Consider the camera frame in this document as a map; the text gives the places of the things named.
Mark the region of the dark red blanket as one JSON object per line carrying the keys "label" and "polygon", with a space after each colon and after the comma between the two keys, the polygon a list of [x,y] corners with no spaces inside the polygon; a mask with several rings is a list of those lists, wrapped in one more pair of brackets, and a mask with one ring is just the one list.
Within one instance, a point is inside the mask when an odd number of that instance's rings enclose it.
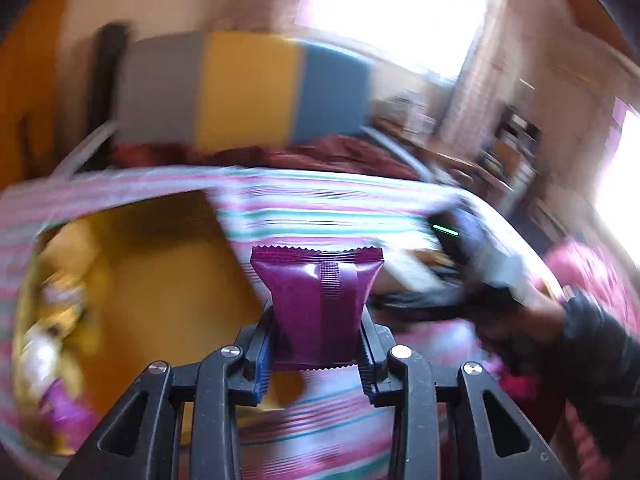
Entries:
{"label": "dark red blanket", "polygon": [[366,140],[337,134],[285,148],[250,145],[211,153],[182,143],[122,143],[112,148],[111,163],[122,169],[238,166],[340,172],[413,181],[419,179],[416,170],[382,148]]}

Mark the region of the white plastic-wrapped bundle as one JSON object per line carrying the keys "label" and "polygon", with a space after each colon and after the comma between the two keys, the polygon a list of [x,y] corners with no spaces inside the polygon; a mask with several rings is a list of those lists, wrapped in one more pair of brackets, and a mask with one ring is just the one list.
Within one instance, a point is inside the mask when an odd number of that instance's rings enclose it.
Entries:
{"label": "white plastic-wrapped bundle", "polygon": [[29,403],[38,405],[58,380],[61,351],[61,341],[40,323],[24,335],[17,361],[17,385]]}

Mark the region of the purple triangular snack packet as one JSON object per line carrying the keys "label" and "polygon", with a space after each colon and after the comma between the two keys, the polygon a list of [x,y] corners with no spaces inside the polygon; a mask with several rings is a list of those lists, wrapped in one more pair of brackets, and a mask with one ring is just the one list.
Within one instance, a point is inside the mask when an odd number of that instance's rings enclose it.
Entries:
{"label": "purple triangular snack packet", "polygon": [[47,422],[55,444],[65,452],[75,453],[96,428],[96,414],[82,399],[73,398],[61,378],[47,388],[40,402],[40,412]]}

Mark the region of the striped bed sheet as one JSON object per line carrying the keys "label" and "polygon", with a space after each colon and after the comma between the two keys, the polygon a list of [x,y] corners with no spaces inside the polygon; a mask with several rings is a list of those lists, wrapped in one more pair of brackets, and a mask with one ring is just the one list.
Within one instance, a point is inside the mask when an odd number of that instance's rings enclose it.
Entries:
{"label": "striped bed sheet", "polygon": [[[14,185],[1,195],[1,345],[9,349],[18,294],[37,236],[50,226],[148,198],[200,191],[241,261],[256,245],[352,248],[427,238],[421,220],[460,188],[356,174],[240,168],[88,172]],[[371,408],[351,368],[311,375],[291,414],[270,418],[243,442],[255,478],[378,478],[390,436],[355,441],[388,419]]]}

